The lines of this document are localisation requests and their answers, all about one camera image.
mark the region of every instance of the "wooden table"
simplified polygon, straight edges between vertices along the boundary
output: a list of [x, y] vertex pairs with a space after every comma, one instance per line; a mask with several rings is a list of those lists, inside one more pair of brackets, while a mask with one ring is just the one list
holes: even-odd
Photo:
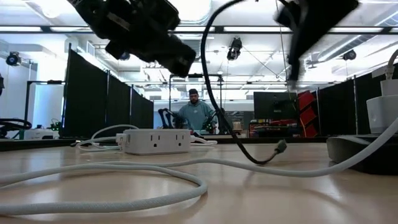
[[[258, 159], [273, 145], [247, 145]], [[189, 154], [131, 156], [120, 152], [80, 153], [71, 147], [0, 153], [0, 173], [18, 174], [99, 161], [175, 162], [212, 157], [250, 162], [235, 145], [194, 148]], [[289, 144], [268, 166], [310, 170], [328, 167], [325, 144]], [[208, 194], [176, 205], [128, 213], [49, 214], [0, 217], [0, 223], [397, 223], [398, 177], [352, 170], [299, 179], [216, 164], [179, 167], [205, 179]], [[1, 203], [127, 202], [195, 187], [184, 180], [147, 172], [71, 172], [0, 189]]]

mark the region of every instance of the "camera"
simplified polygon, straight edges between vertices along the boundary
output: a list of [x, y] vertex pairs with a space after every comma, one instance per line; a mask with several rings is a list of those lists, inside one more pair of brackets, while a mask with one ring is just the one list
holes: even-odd
[[22, 63], [22, 59], [19, 56], [18, 52], [10, 52], [10, 55], [8, 55], [7, 59], [6, 59], [6, 64], [8, 64], [9, 66], [20, 66]]
[[235, 37], [232, 40], [231, 46], [229, 47], [228, 54], [226, 58], [228, 60], [236, 60], [238, 59], [239, 55], [241, 55], [241, 49], [242, 49], [242, 41], [239, 37]]
[[172, 34], [179, 24], [178, 11], [167, 0], [86, 0], [69, 2], [101, 39], [115, 59], [133, 54], [158, 62], [171, 73], [186, 77], [196, 52]]
[[354, 60], [356, 59], [356, 52], [354, 50], [350, 50], [349, 52], [343, 54], [343, 60]]

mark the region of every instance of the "white power cord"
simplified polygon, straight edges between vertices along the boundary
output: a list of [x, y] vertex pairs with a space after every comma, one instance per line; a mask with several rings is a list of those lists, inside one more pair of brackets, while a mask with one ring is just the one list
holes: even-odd
[[197, 138], [195, 136], [191, 136], [191, 146], [214, 146], [217, 145], [217, 141], [206, 141], [202, 138]]
[[[130, 124], [119, 124], [119, 125], [114, 125], [114, 126], [110, 126], [110, 127], [107, 127], [107, 128], [104, 128], [104, 129], [101, 129], [101, 130], [95, 132], [95, 133], [93, 134], [93, 136], [91, 137], [91, 139], [94, 139], [95, 136], [99, 135], [99, 133], [102, 133], [102, 132], [104, 132], [104, 131], [107, 131], [107, 130], [109, 130], [109, 129], [114, 129], [114, 128], [132, 128], [132, 129], [138, 129], [138, 128], [135, 127], [134, 125], [130, 125]], [[81, 144], [77, 144], [76, 146], [79, 145], [78, 148], [79, 148], [80, 150], [82, 150], [82, 151], [85, 151], [85, 152], [104, 152], [104, 151], [109, 151], [109, 150], [119, 150], [119, 149], [120, 149], [119, 146], [99, 146], [99, 145], [93, 144], [93, 142], [90, 142], [90, 144], [91, 144], [92, 146], [96, 147], [97, 149], [84, 149], [84, 148], [80, 147]]]
[[[357, 155], [341, 162], [335, 166], [327, 167], [318, 170], [308, 171], [294, 171], [281, 170], [266, 167], [259, 167], [254, 165], [242, 164], [233, 161], [226, 161], [222, 159], [194, 159], [184, 162], [171, 163], [138, 163], [138, 162], [98, 162], [92, 164], [74, 165], [59, 167], [54, 169], [40, 170], [35, 172], [28, 172], [25, 174], [15, 174], [0, 177], [0, 185], [10, 185], [17, 182], [43, 177], [46, 175], [59, 174], [62, 172], [69, 172], [73, 170], [150, 170], [162, 172], [164, 174], [172, 175], [181, 179], [189, 180], [198, 184], [198, 187], [188, 192], [182, 192], [172, 195], [166, 195], [156, 198], [149, 198], [138, 200], [135, 202], [57, 202], [57, 203], [32, 203], [27, 205], [0, 205], [0, 215], [33, 215], [33, 214], [47, 214], [47, 213], [110, 213], [110, 212], [131, 212], [143, 210], [148, 208], [156, 208], [173, 203], [182, 202], [195, 197], [203, 195], [207, 191], [205, 181], [190, 174], [168, 169], [168, 167], [188, 166], [192, 164], [213, 163], [226, 165], [230, 167], [246, 169], [254, 172], [261, 172], [265, 174], [281, 175], [286, 177], [320, 177], [323, 175], [334, 174], [353, 165], [361, 162], [363, 159], [370, 156], [383, 144], [385, 144], [398, 131], [398, 119], [396, 119], [375, 141], [368, 145]], [[81, 144], [86, 144], [95, 141], [104, 141], [108, 138], [90, 139]]]

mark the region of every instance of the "man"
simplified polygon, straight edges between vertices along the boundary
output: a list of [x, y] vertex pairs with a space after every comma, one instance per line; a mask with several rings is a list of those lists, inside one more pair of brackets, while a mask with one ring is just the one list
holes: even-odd
[[[190, 128], [195, 131], [202, 131], [203, 123], [213, 116], [214, 110], [199, 100], [196, 89], [189, 90], [189, 100], [189, 103], [180, 109], [178, 115], [188, 120]], [[214, 116], [213, 122], [217, 123], [217, 116]]]

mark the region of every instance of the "power strip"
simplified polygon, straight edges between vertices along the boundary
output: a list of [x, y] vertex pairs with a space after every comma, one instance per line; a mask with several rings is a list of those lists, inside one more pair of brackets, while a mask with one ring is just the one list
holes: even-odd
[[190, 151], [187, 129], [128, 129], [116, 136], [123, 152], [134, 155], [173, 154]]

